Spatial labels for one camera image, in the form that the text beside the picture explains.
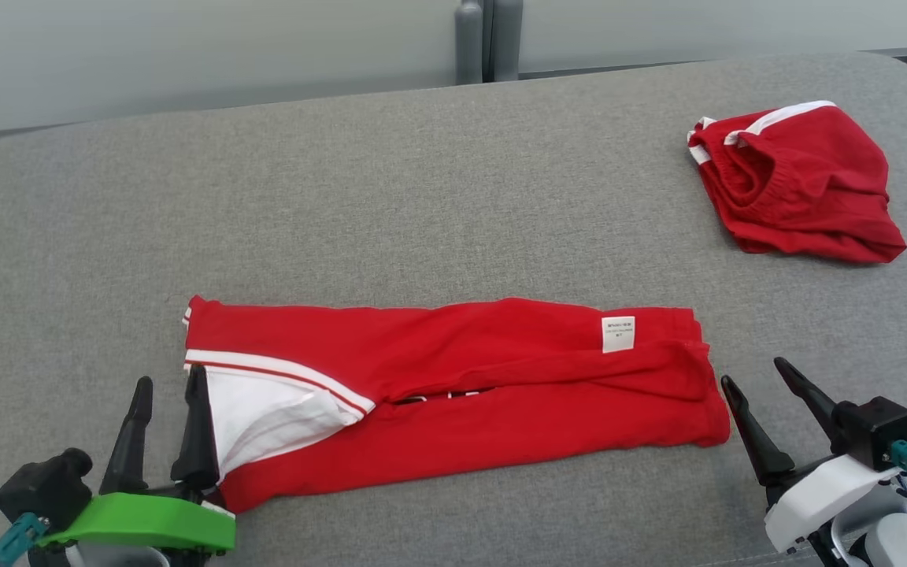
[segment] white tag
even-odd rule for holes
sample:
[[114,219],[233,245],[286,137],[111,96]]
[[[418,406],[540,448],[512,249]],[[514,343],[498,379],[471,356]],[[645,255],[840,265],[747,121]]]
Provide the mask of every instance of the white tag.
[[636,344],[635,317],[605,317],[601,319],[604,333],[604,352],[627,350]]

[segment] red clothing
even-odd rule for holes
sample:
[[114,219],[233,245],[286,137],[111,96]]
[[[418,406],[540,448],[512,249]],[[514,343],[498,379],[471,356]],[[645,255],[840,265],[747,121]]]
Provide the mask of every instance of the red clothing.
[[[623,330],[607,328],[611,323]],[[604,449],[709,446],[730,435],[709,345],[690,309],[602,312],[521,298],[439,309],[328,309],[195,298],[187,348],[187,363],[209,371],[220,465],[251,445],[276,443],[263,431],[295,429],[296,413],[289,413],[256,415],[268,427],[236,438],[226,433],[242,430],[226,427],[224,418],[240,419],[248,403],[295,408],[268,394],[248,398],[252,384],[288,381],[300,388],[290,391],[293,401],[305,396],[303,388],[330,392],[342,415],[335,426],[334,417],[310,421],[327,424],[327,435],[303,428],[302,441],[291,434],[285,442],[290,450],[261,449],[223,470],[220,490],[234,512],[275,495]],[[234,380],[231,390],[221,380]]]
[[831,102],[702,118],[688,148],[745,252],[886,263],[905,250],[888,215],[887,160]]

